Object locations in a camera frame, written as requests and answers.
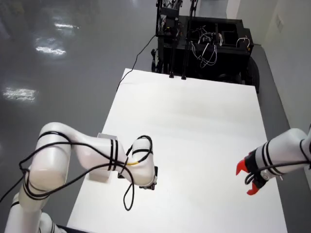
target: gray floor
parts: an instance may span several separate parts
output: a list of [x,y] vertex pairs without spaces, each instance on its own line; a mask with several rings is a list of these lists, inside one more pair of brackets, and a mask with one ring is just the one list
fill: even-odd
[[[213,12],[225,13],[224,7],[221,3]],[[44,124],[60,121],[93,136],[102,130],[124,68],[154,35],[155,23],[154,0],[0,1],[0,194],[21,176],[17,164],[34,150]],[[155,47],[153,40],[136,69],[150,71]],[[270,139],[289,125],[263,49],[256,46],[252,55]],[[28,96],[14,95],[21,92]],[[72,156],[69,180],[82,171]],[[81,181],[50,198],[44,211],[57,224],[66,225],[80,186]],[[311,192],[303,171],[278,186],[288,232],[309,231]],[[0,232],[17,191],[1,203]]]

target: yellow wire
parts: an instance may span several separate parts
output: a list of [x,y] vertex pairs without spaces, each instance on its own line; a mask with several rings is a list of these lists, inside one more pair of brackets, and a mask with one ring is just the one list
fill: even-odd
[[132,165],[136,165],[136,164],[139,164],[139,162],[128,163],[128,164],[126,164],[126,165],[127,165],[127,166],[132,166]]

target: white robotic arm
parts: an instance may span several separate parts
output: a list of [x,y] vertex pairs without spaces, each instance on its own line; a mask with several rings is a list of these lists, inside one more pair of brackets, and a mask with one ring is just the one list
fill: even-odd
[[306,135],[300,129],[290,129],[250,152],[237,165],[249,173],[245,184],[252,183],[247,194],[254,195],[269,179],[291,171],[311,166],[311,128]]
[[[94,172],[99,174],[115,170],[136,185],[154,189],[156,175],[150,138],[139,137],[131,149],[132,155],[127,156],[117,140],[90,137],[61,123],[45,125],[36,151],[31,155],[34,158],[25,173],[18,199],[15,196],[14,203],[19,201],[19,205],[12,209],[18,208],[18,214],[11,209],[5,233],[39,232],[41,209],[49,197],[45,194],[66,183],[71,150],[75,150],[85,169],[98,167]],[[31,156],[23,160],[20,167]]]

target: white wall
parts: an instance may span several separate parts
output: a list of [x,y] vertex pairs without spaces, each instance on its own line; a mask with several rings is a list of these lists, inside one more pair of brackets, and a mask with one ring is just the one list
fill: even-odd
[[[311,1],[279,0],[263,47],[288,122],[306,133],[311,123]],[[284,22],[281,32],[276,15]],[[311,188],[311,172],[306,169]]]
[[242,19],[254,43],[263,44],[278,0],[229,0],[227,18]]
[[228,0],[227,10],[226,10],[227,18],[231,18],[231,19],[237,18],[240,2],[241,0]]

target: white table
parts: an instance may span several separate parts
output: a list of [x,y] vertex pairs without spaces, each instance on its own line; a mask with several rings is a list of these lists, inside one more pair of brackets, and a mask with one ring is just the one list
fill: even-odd
[[286,233],[276,180],[249,196],[237,163],[266,142],[254,87],[134,70],[120,85],[103,133],[127,149],[140,135],[154,142],[155,191],[84,180],[68,227],[93,233]]

